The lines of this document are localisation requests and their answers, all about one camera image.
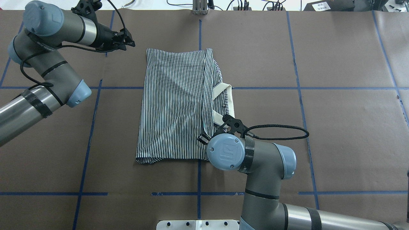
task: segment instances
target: robotic arm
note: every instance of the robotic arm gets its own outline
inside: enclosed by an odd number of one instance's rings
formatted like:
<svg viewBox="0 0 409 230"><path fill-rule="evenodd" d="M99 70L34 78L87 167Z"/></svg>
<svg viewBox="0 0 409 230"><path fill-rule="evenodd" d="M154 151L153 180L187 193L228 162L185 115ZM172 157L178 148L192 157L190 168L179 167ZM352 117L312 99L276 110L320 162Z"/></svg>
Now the robotic arm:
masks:
<svg viewBox="0 0 409 230"><path fill-rule="evenodd" d="M240 230L409 230L405 222L390 224L280 203L281 180L290 179L296 168L294 151L245 136L247 127L231 116L223 121L206 153L216 168L247 174ZM228 133L222 130L225 125L231 127ZM234 136L236 131L241 138Z"/></svg>
<svg viewBox="0 0 409 230"><path fill-rule="evenodd" d="M100 0L80 0L72 13L55 5L31 1L23 14L24 30L10 43L13 61L33 67L45 80L0 108L0 146L67 104L75 107L91 95L84 80L57 51L63 41L93 47L95 52L135 46L130 32L110 30L98 23Z"/></svg>

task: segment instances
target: white fabric strap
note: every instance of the white fabric strap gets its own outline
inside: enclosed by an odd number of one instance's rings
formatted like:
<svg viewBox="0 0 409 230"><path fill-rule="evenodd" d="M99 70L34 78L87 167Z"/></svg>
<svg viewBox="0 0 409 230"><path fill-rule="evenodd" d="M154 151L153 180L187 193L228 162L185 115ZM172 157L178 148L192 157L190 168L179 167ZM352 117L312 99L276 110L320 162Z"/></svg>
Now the white fabric strap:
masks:
<svg viewBox="0 0 409 230"><path fill-rule="evenodd" d="M225 89L227 89L227 106L229 108L229 115L234 116L233 95L231 94L231 85L220 82L213 87L213 100L217 98ZM223 125L223 115L213 110L213 122L218 125Z"/></svg>

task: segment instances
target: striped garment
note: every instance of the striped garment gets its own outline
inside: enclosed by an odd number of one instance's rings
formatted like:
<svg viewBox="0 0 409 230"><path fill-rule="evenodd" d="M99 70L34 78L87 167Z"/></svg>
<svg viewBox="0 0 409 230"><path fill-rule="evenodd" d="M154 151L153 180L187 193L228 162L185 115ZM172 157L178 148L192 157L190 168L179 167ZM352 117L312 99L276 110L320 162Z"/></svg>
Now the striped garment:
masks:
<svg viewBox="0 0 409 230"><path fill-rule="evenodd" d="M213 96L213 87L225 83L221 83L212 49L146 52L136 161L144 164L165 158L206 160L205 146L197 138L202 132L212 136L219 127L213 123L214 111L220 115L234 113L230 85L230 92L222 89Z"/></svg>

